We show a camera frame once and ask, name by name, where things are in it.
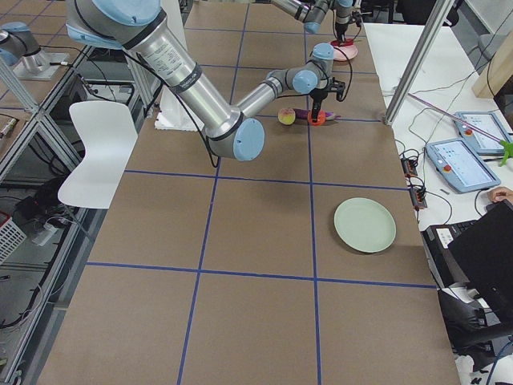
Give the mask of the person hand at laptop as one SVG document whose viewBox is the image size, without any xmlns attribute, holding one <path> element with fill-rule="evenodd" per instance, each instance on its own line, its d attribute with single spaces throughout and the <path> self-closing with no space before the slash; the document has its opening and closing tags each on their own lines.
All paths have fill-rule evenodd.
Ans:
<svg viewBox="0 0 513 385">
<path fill-rule="evenodd" d="M 513 191 L 503 186 L 490 190 L 487 193 L 487 197 L 492 203 L 499 203 L 501 201 L 509 201 L 510 203 L 513 203 Z"/>
</svg>

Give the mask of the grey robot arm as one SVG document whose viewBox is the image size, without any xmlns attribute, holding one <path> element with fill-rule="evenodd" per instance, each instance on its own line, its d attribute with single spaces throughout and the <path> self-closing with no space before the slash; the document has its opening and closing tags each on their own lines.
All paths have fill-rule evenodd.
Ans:
<svg viewBox="0 0 513 385">
<path fill-rule="evenodd" d="M 265 130 L 255 114 L 295 91 L 313 98 L 310 118 L 318 120 L 329 93 L 343 100 L 345 83 L 332 76 L 334 48 L 319 43 L 302 67 L 272 71 L 237 105 L 229 104 L 204 74 L 200 64 L 168 27 L 158 1 L 68 1 L 67 31 L 77 42 L 140 55 L 143 67 L 160 78 L 204 123 L 204 143 L 210 153 L 239 161 L 259 156 Z"/>
<path fill-rule="evenodd" d="M 285 13 L 293 16 L 304 25 L 306 32 L 316 34 L 325 16 L 334 12 L 333 32 L 338 42 L 345 41 L 345 35 L 349 25 L 355 24 L 362 27 L 362 15 L 354 7 L 354 1 L 346 0 L 317 0 L 317 1 L 295 1 L 295 0 L 272 0 L 270 3 Z"/>
</svg>

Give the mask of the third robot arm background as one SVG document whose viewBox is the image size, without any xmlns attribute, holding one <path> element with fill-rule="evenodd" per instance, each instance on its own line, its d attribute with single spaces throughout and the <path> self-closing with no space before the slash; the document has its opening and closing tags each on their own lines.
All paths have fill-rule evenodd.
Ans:
<svg viewBox="0 0 513 385">
<path fill-rule="evenodd" d="M 19 79 L 50 80 L 57 69 L 24 22 L 1 25 L 1 58 Z"/>
</svg>

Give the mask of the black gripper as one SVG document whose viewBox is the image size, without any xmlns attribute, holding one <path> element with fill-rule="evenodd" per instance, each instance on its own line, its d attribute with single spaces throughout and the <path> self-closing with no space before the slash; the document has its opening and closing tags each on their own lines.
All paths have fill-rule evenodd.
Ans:
<svg viewBox="0 0 513 385">
<path fill-rule="evenodd" d="M 342 102 L 345 99 L 345 82 L 331 78 L 323 88 L 314 88 L 309 96 L 313 99 L 311 120 L 318 121 L 321 111 L 321 101 L 326 99 L 329 93 L 334 93 L 336 100 Z"/>
<path fill-rule="evenodd" d="M 358 28 L 361 27 L 361 14 L 358 11 L 336 10 L 334 23 L 336 38 L 344 39 L 349 25 L 353 23 L 355 23 Z"/>
</svg>

